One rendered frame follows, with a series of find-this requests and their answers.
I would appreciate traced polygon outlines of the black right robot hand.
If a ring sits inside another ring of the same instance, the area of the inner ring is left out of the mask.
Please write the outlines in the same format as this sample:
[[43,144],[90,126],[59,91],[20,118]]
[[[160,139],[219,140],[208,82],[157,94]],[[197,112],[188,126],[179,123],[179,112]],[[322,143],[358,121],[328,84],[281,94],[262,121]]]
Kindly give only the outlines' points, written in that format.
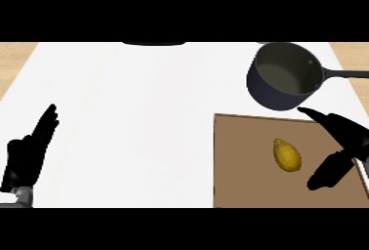
[[307,107],[298,111],[324,126],[343,147],[327,157],[307,182],[310,190],[332,188],[353,168],[353,158],[369,161],[369,129],[335,113],[324,114]]

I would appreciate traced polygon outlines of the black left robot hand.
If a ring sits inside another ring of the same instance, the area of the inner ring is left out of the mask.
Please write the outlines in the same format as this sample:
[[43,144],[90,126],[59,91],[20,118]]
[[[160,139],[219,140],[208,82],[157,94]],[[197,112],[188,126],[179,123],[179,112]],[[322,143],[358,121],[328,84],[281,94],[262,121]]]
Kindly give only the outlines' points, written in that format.
[[33,187],[43,166],[45,154],[59,125],[56,105],[42,114],[34,130],[21,140],[8,143],[8,165],[0,185],[2,192]]

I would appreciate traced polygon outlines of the yellow lemon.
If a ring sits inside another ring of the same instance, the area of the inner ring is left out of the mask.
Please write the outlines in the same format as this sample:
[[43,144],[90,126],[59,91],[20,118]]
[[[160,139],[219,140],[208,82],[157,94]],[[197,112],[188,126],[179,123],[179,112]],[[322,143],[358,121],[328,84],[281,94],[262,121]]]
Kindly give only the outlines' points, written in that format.
[[287,172],[296,172],[301,168],[301,156],[290,142],[275,139],[276,165]]

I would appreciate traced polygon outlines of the brown tray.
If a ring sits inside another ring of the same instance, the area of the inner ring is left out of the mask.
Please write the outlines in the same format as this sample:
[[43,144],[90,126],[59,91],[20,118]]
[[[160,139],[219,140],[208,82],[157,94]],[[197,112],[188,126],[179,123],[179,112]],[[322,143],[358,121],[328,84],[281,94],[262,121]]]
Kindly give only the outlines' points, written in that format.
[[[297,148],[301,169],[281,170],[275,140]],[[319,123],[293,119],[216,117],[217,207],[369,207],[363,177],[353,168],[335,187],[312,191],[307,181],[341,146]]]

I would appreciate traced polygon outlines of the dark grey pot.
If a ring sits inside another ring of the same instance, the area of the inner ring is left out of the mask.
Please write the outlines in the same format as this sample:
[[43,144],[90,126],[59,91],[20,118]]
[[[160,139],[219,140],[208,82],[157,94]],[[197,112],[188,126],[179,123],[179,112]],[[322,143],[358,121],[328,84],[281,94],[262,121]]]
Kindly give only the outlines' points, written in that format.
[[270,42],[253,59],[247,88],[263,107],[285,111],[300,106],[332,77],[369,79],[369,71],[327,69],[304,47]]

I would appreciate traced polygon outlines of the black rounded object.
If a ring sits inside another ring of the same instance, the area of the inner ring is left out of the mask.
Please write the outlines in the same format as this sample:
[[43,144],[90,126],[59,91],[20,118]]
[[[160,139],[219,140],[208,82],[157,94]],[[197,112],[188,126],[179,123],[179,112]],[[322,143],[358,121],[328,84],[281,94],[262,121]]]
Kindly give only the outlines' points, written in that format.
[[135,46],[179,46],[186,44],[186,42],[123,42],[123,44]]

